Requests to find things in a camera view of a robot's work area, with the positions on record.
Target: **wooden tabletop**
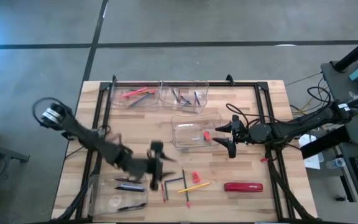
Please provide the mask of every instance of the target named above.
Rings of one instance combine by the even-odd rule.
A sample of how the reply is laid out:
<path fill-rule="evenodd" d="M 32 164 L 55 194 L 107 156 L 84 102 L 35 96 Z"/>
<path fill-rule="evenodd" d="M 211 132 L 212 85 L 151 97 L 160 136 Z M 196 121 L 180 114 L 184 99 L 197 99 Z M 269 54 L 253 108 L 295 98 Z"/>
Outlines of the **wooden tabletop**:
<path fill-rule="evenodd" d="M 280 120 L 292 119 L 287 93 L 283 81 L 268 82 L 274 115 Z M 87 128 L 93 121 L 96 99 L 100 82 L 84 82 L 76 118 Z M 258 114 L 255 92 L 250 87 L 210 87 L 208 103 L 200 114 L 219 113 L 223 124 L 231 120 L 232 112 L 226 103 L 237 105 L 244 113 Z M 124 110 L 110 111 L 109 125 L 112 133 L 122 133 L 123 143 L 130 147 L 135 156 L 145 156 L 150 148 L 151 140 L 164 142 L 164 152 L 177 160 L 164 162 L 164 171 L 175 171 L 172 178 L 181 177 L 183 167 L 187 186 L 195 184 L 191 181 L 191 173 L 197 171 L 201 182 L 210 185 L 189 192 L 191 208 L 186 207 L 183 181 L 168 184 L 169 201 L 163 202 L 161 189 L 149 191 L 148 204 L 142 210 L 98 215 L 95 222 L 269 222 L 277 221 L 269 170 L 266 163 L 260 162 L 265 148 L 261 145 L 237 145 L 237 157 L 229 159 L 227 149 L 222 146 L 192 148 L 181 151 L 173 144 L 172 117 L 175 115 L 190 116 L 181 111 L 158 108 L 157 110 Z M 69 143 L 67 153 L 80 147 L 79 143 Z M 83 175 L 86 149 L 70 156 L 64 163 L 52 218 L 61 215 L 78 193 Z M 313 196 L 303 164 L 301 152 L 287 147 L 283 151 L 290 188 L 300 203 L 313 216 L 317 216 Z M 103 160 L 101 174 L 121 174 Z M 226 182 L 256 182 L 264 186 L 261 193 L 225 192 Z M 287 214 L 285 199 L 280 190 L 280 198 L 284 214 Z"/>

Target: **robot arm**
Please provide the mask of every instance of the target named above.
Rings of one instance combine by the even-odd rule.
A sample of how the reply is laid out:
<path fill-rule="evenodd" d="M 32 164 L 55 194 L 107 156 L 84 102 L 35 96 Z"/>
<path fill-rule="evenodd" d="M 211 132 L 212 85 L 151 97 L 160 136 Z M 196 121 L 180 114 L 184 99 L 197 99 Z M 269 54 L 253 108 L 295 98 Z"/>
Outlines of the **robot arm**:
<path fill-rule="evenodd" d="M 122 169 L 136 179 L 140 179 L 145 173 L 152 174 L 152 181 L 150 182 L 150 188 L 152 190 L 158 190 L 157 182 L 161 181 L 162 178 L 174 174 L 173 172 L 162 172 L 163 164 L 161 159 L 174 161 L 163 153 L 162 142 L 154 141 L 151 143 L 150 151 L 147 153 L 147 159 L 135 158 L 132 156 L 132 150 L 121 144 L 121 141 L 119 144 L 106 141 L 97 131 L 82 126 L 74 118 L 71 108 L 62 102 L 57 102 L 58 103 L 52 103 L 50 107 L 45 110 L 40 120 L 33 113 L 41 126 L 52 128 L 56 131 L 65 131 L 62 134 L 63 136 L 76 136 L 85 148 L 99 151 L 108 164 Z"/>
<path fill-rule="evenodd" d="M 275 119 L 271 123 L 256 124 L 250 128 L 244 126 L 238 115 L 233 115 L 229 124 L 216 128 L 217 131 L 231 133 L 232 140 L 227 138 L 214 138 L 213 140 L 227 148 L 230 158 L 235 158 L 236 144 L 240 142 L 284 147 L 295 136 L 328 123 L 348 123 L 352 116 L 349 107 L 339 101 L 331 102 L 324 108 L 291 121 L 283 122 Z"/>

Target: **clear plastic container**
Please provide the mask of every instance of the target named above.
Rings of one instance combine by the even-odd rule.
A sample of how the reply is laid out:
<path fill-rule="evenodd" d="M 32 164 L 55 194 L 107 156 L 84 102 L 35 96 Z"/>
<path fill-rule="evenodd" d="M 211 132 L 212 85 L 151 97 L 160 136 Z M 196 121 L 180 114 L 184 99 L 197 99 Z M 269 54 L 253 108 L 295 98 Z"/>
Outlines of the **clear plastic container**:
<path fill-rule="evenodd" d="M 337 158 L 337 159 L 331 160 L 326 163 L 326 167 L 328 169 L 338 169 L 338 168 L 342 168 L 345 166 L 346 166 L 346 163 L 343 158 Z"/>
<path fill-rule="evenodd" d="M 161 86 L 115 87 L 111 104 L 113 109 L 136 109 L 156 105 Z"/>
<path fill-rule="evenodd" d="M 166 109 L 201 113 L 208 100 L 207 81 L 162 83 L 160 99 Z"/>
<path fill-rule="evenodd" d="M 125 179 L 122 175 L 93 175 L 88 182 L 86 206 L 90 215 L 105 215 L 144 208 L 147 205 L 148 184 L 145 179 L 141 184 L 118 181 Z M 117 190 L 121 184 L 142 187 L 144 192 Z"/>
<path fill-rule="evenodd" d="M 224 138 L 224 134 L 215 131 L 222 126 L 222 116 L 219 113 L 196 116 L 172 117 L 173 145 L 180 148 L 216 146 L 219 143 L 213 138 Z M 208 132 L 209 141 L 204 134 Z"/>

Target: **plastic bottle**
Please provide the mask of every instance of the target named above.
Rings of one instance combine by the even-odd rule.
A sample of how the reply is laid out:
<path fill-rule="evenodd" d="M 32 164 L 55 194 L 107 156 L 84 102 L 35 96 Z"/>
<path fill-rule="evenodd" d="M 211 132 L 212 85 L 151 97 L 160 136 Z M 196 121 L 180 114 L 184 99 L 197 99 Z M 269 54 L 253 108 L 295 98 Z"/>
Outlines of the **plastic bottle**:
<path fill-rule="evenodd" d="M 326 163 L 328 169 L 338 169 L 344 166 L 346 166 L 346 164 L 343 158 L 337 158 Z"/>

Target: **gray floor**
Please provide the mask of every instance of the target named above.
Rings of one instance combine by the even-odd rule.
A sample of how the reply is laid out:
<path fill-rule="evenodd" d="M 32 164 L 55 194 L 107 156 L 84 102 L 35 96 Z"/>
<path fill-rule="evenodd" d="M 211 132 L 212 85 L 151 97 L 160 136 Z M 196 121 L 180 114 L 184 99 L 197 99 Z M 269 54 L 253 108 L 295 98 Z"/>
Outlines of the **gray floor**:
<path fill-rule="evenodd" d="M 91 43 L 102 0 L 0 0 L 0 44 Z M 358 40 L 358 0 L 110 0 L 99 42 Z M 320 71 L 354 45 L 98 49 L 90 80 L 284 80 Z M 12 162 L 0 223 L 50 218 L 67 142 L 41 128 L 32 103 L 76 107 L 89 49 L 0 50 L 0 145 L 31 154 Z M 303 106 L 321 75 L 287 87 Z M 339 178 L 311 179 L 319 217 L 358 223 L 358 203 L 338 203 Z"/>

